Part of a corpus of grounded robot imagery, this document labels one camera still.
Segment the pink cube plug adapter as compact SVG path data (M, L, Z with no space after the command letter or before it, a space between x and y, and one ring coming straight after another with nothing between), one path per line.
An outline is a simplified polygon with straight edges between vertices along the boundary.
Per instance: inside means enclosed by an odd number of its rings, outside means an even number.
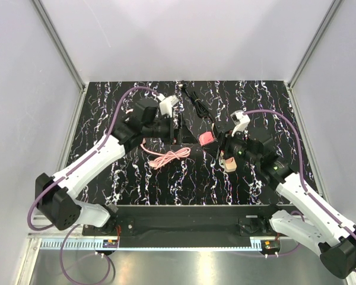
M234 157L224 160L224 166L227 169L235 169L237 167L237 164L235 162Z

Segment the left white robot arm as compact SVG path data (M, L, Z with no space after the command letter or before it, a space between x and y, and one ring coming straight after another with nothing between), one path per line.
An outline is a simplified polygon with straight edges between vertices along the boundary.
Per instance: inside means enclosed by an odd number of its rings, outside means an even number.
M103 235L116 229L116 209L77 199L83 188L105 168L139 147L146 138L164 144L196 144L198 141L179 118L174 126L177 96L160 96L158 101L141 99L123 120L113 121L110 130L91 149L52 176L42 173L35 184L35 207L58 230L75 224L94 226Z

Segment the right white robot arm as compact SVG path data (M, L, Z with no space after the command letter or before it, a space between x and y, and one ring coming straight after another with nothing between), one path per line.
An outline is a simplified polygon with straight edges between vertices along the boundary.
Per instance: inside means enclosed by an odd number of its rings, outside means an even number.
M314 252L335 277L347 278L356 271L356 224L328 204L306 184L300 173L277 155L275 143L267 131L243 135L244 127L212 127L209 147L234 171L237 162L254 165L255 173L267 187L289 200L308 222L296 220L278 210L258 220L263 235L282 233Z

